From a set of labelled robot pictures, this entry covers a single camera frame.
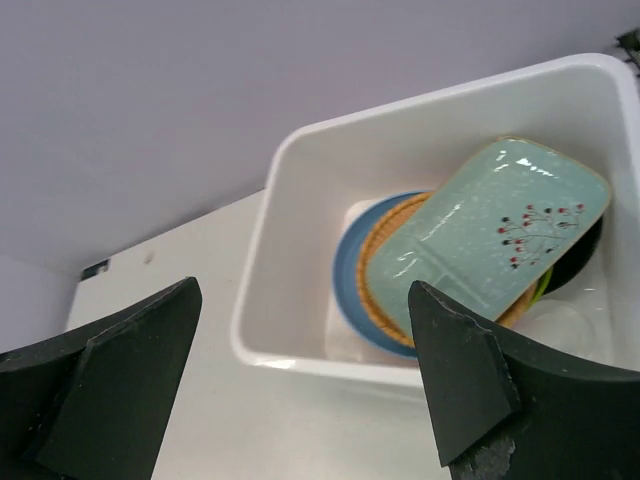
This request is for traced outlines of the black round plate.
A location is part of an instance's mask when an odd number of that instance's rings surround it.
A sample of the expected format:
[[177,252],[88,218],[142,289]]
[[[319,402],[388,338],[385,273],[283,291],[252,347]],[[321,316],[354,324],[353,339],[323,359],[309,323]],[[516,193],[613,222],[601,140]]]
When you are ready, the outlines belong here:
[[549,294],[574,279],[593,257],[604,228],[601,216],[594,225],[554,264],[544,294]]

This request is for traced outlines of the green round plate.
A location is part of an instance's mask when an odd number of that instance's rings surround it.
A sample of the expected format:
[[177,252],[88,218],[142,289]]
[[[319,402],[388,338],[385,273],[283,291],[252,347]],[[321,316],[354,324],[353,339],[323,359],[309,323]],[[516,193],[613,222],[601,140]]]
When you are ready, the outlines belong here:
[[553,268],[549,268],[538,280],[534,294],[531,298],[529,306],[533,306],[545,293],[545,290],[551,280]]

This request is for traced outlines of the blue round plate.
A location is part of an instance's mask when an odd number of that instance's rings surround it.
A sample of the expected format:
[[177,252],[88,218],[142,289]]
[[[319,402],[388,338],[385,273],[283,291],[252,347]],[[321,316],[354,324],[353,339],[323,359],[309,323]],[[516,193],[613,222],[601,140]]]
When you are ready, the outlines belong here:
[[416,357],[412,340],[385,316],[368,293],[366,264],[430,196],[429,191],[403,193],[363,210],[343,233],[332,268],[334,298],[350,327],[371,345],[411,359]]

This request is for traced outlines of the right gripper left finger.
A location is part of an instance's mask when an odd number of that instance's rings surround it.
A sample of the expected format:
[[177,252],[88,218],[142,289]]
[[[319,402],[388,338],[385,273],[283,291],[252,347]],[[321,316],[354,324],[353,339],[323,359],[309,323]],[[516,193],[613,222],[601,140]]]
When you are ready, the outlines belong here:
[[188,277],[2,353],[2,478],[150,478],[201,307],[198,281]]

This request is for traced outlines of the teal rectangular ceramic plate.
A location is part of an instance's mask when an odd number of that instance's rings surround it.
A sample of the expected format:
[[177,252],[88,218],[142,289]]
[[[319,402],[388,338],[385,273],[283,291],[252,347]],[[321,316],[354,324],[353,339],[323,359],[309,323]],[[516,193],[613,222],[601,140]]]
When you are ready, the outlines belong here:
[[495,321],[602,216],[611,196],[609,183],[580,162],[501,138],[377,249],[366,266],[367,288],[405,333],[415,281]]

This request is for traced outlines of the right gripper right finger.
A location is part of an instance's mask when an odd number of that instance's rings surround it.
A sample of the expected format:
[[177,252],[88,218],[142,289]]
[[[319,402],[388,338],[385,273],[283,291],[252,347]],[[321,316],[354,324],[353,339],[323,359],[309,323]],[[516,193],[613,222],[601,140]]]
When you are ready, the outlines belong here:
[[563,353],[435,287],[408,293],[440,464],[455,479],[635,479],[639,374]]

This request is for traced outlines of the orange woven round plate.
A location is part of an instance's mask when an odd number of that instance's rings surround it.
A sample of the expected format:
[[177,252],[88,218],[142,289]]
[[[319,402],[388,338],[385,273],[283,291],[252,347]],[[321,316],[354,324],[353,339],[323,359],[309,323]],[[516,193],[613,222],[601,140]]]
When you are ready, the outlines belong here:
[[511,233],[519,224],[506,219],[493,225],[492,203],[485,198],[430,193],[369,258],[368,293],[413,344],[408,292],[415,281],[512,327],[530,307],[536,284],[546,272],[522,276],[531,261]]

